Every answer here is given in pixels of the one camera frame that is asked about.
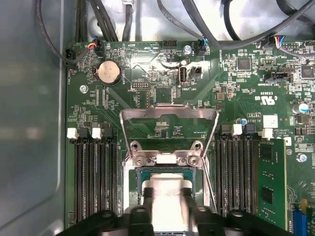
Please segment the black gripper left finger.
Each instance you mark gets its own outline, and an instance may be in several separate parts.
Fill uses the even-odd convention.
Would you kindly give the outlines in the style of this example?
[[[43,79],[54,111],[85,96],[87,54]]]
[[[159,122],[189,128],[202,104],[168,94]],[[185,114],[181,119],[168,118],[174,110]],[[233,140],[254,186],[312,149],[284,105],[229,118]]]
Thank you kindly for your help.
[[[59,233],[60,236],[153,236],[154,189],[144,189],[144,202],[122,216],[103,210]]]

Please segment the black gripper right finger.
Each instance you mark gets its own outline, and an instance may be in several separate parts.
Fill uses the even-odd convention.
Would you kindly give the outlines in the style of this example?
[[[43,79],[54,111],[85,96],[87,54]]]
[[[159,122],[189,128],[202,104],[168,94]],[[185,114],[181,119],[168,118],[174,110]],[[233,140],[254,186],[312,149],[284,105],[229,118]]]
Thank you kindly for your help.
[[[226,217],[213,213],[207,206],[197,205],[191,189],[183,189],[187,205],[189,235],[199,236],[291,236],[292,233],[250,213],[231,211]]]

